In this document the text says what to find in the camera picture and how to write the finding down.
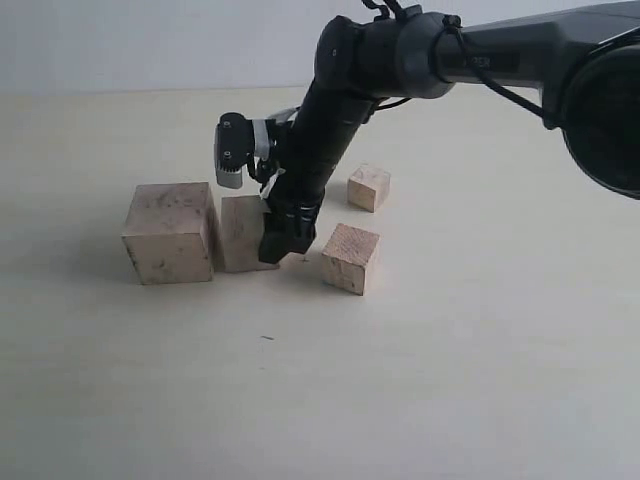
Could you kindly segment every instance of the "cable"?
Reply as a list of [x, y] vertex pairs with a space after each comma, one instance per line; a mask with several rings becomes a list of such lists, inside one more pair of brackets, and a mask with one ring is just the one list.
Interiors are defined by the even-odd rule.
[[403, 98], [402, 100], [398, 100], [397, 102], [387, 103], [386, 105], [382, 105], [380, 107], [377, 107], [376, 108], [376, 112], [379, 112], [381, 110], [389, 110], [390, 108], [399, 107], [400, 105], [404, 105], [405, 103], [407, 103], [409, 100], [411, 100], [411, 99], [410, 98]]
[[397, 0], [384, 0], [384, 3], [386, 3], [387, 6], [391, 9], [393, 14], [396, 16], [396, 19], [403, 19], [406, 15], [405, 11], [400, 6]]
[[464, 37], [462, 36], [462, 21], [460, 20], [460, 17], [458, 17], [457, 15], [448, 15], [444, 18], [443, 23], [447, 32], [452, 33], [456, 37], [456, 41], [458, 42], [458, 46], [460, 47], [460, 52], [462, 53], [467, 67], [473, 72], [476, 77], [478, 77], [478, 80], [480, 80], [485, 86], [493, 90], [498, 95], [505, 97], [507, 100], [511, 100], [513, 103], [521, 106], [534, 115], [537, 115], [543, 120], [551, 120], [556, 126], [563, 128], [564, 122], [558, 119], [553, 113], [544, 110], [535, 103], [532, 103], [526, 98], [521, 97], [517, 93], [504, 88], [502, 85], [490, 78], [480, 67], [475, 64], [475, 62], [471, 58], [471, 55], [469, 54], [469, 50], [467, 49]]
[[386, 5], [378, 5], [373, 0], [362, 0], [362, 3], [364, 3], [364, 6], [367, 7], [369, 10], [379, 10], [380, 11], [380, 15], [376, 17], [377, 20], [378, 19], [379, 20], [386, 20], [386, 19], [390, 18], [389, 7], [387, 7]]

